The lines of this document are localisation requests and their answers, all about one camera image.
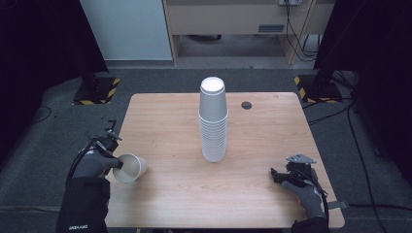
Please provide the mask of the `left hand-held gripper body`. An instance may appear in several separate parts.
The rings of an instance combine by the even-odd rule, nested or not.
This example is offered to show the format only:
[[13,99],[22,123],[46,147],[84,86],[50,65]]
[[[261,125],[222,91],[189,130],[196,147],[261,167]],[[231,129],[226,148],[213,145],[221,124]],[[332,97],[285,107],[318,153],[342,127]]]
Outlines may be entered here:
[[97,150],[104,157],[114,158],[114,151],[119,146],[119,141],[121,141],[121,138],[109,130],[105,136],[92,138],[91,145],[86,148],[88,151]]

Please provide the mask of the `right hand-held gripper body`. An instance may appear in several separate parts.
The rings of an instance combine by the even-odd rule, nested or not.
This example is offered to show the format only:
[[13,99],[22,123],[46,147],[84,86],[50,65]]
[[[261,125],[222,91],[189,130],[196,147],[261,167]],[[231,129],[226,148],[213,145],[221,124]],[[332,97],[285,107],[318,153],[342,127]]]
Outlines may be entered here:
[[308,184],[318,187],[319,183],[312,176],[312,164],[317,161],[306,156],[303,153],[298,153],[286,158],[288,164],[286,165],[288,177],[286,181],[298,187],[304,187]]

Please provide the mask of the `single white paper cup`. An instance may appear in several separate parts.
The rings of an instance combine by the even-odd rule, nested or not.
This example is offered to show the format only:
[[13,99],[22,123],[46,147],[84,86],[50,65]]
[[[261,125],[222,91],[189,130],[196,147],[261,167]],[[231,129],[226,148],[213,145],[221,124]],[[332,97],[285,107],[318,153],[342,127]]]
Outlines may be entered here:
[[143,176],[148,168],[148,161],[141,156],[126,153],[119,157],[121,168],[114,168],[113,174],[120,183],[133,183]]

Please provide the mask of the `stack of white paper cups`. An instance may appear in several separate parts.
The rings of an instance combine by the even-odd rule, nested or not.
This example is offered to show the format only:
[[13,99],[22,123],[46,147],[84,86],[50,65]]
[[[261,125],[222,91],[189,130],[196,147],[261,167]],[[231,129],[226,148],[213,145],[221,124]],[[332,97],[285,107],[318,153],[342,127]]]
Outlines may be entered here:
[[203,157],[209,162],[223,160],[228,108],[224,82],[220,78],[209,77],[201,82],[198,116]]

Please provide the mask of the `grey tape strip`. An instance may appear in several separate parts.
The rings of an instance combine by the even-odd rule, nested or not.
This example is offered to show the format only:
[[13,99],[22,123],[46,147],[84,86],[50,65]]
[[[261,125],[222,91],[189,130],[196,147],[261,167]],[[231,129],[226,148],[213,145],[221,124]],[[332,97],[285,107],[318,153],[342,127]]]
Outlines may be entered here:
[[332,201],[332,202],[328,202],[327,206],[330,210],[346,209],[349,207],[349,204],[346,201]]

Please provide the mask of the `striped black stand base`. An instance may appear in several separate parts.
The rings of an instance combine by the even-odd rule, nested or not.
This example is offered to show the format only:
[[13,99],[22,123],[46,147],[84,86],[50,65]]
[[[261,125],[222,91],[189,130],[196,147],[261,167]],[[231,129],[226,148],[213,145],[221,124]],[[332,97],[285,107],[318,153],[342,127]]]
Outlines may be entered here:
[[103,77],[95,80],[95,86],[86,86],[84,83],[80,85],[73,97],[74,105],[108,104],[111,102],[120,79]]
[[294,79],[304,103],[338,103],[343,100],[335,83],[323,81],[316,75],[298,75]]

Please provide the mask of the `black curtain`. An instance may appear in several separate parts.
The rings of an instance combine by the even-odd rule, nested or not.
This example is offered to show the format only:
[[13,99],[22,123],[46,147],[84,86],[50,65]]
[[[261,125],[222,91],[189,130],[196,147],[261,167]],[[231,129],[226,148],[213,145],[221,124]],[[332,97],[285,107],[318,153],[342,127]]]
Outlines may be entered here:
[[336,0],[314,67],[359,75],[364,120],[412,185],[412,0]]
[[107,70],[80,0],[0,0],[0,163],[48,88]]

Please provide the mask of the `white cabinet panel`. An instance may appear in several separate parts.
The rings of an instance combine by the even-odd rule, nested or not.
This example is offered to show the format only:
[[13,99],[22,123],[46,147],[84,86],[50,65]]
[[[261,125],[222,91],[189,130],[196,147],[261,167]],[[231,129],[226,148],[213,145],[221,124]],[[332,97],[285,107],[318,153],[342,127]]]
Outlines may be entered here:
[[80,0],[105,60],[171,60],[162,0]]

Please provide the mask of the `light wooden desk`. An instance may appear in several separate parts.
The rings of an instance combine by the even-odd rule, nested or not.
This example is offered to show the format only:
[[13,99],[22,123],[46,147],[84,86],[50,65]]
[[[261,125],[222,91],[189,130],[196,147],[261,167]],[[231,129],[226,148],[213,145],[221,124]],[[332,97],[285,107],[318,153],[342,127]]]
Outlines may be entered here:
[[293,64],[303,38],[322,35],[336,0],[303,0],[297,7],[279,0],[162,0],[172,55],[185,35],[269,35],[279,38],[286,61]]

